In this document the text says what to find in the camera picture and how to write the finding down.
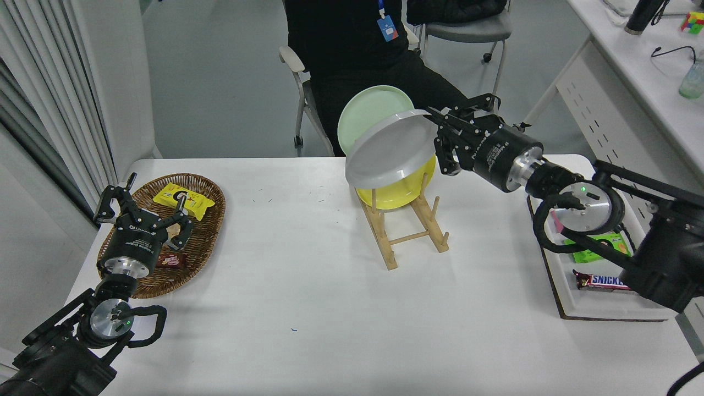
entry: yellow bowl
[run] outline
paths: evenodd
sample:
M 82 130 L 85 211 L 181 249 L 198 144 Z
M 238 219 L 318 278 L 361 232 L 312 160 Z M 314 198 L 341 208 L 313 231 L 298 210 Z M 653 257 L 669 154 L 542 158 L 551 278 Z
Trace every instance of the yellow bowl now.
M 428 183 L 435 173 L 435 156 L 417 171 L 411 173 L 407 178 L 403 178 L 394 184 L 377 188 L 377 209 L 389 210 L 408 205 L 412 200 L 420 195 L 420 188 L 423 184 L 423 174 L 428 174 Z M 372 206 L 372 190 L 356 189 L 357 195 L 362 202 Z

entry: black bag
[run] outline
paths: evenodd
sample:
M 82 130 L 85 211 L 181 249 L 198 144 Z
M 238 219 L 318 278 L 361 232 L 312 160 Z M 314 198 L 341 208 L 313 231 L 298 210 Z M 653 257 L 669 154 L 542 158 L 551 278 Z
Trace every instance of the black bag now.
M 498 15 L 507 0 L 408 0 L 406 20 L 423 23 L 464 23 Z

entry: green snack package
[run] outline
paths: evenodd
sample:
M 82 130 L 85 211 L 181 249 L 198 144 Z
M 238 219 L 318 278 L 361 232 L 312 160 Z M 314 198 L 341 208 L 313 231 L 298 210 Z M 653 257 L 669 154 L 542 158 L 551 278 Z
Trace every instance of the green snack package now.
M 607 246 L 618 250 L 619 252 L 631 256 L 631 251 L 628 248 L 627 242 L 624 240 L 623 236 L 619 233 L 595 235 L 591 239 L 601 242 Z M 573 245 L 574 241 L 565 240 L 565 245 Z M 599 256 L 597 253 L 591 250 L 584 250 L 582 252 L 572 253 L 575 263 L 591 263 L 592 261 L 601 260 L 603 257 Z

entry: gray floor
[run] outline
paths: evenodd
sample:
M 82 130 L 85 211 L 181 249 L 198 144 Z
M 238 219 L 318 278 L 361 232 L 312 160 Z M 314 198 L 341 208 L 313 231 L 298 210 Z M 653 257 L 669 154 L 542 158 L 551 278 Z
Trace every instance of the gray floor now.
M 586 39 L 563 0 L 514 1 L 498 95 L 499 113 L 519 123 Z M 280 0 L 152 1 L 144 12 L 156 144 L 165 158 L 295 156 L 298 94 L 278 47 L 287 26 Z M 491 91 L 498 67 L 490 44 L 431 39 L 426 64 L 467 96 Z M 529 130 L 548 153 L 591 150 L 556 99 Z M 304 117 L 303 155 L 325 151 Z

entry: snack package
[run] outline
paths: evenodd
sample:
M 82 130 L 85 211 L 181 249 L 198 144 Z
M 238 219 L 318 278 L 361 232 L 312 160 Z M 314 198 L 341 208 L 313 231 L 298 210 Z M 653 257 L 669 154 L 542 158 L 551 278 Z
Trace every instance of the snack package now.
M 178 204 L 177 198 L 184 192 L 188 194 L 184 209 L 198 221 L 203 220 L 206 209 L 215 205 L 215 202 L 208 199 L 205 195 L 193 192 L 174 183 L 169 183 L 152 200 L 157 204 L 175 208 Z
M 635 293 L 616 276 L 593 275 L 590 273 L 581 273 L 574 269 L 572 273 L 577 279 L 577 289 L 579 290 Z
M 619 252 L 631 256 L 631 251 L 628 248 L 626 240 L 619 233 L 597 235 L 591 237 L 591 239 L 601 242 L 606 246 L 611 246 L 612 248 L 618 250 Z M 571 240 L 565 240 L 565 245 L 573 245 L 574 242 Z M 603 257 L 599 256 L 597 253 L 591 250 L 584 250 L 582 252 L 572 253 L 575 263 L 591 263 L 592 261 L 601 260 Z
M 188 254 L 179 252 L 161 252 L 159 260 L 156 262 L 155 268 L 186 268 Z

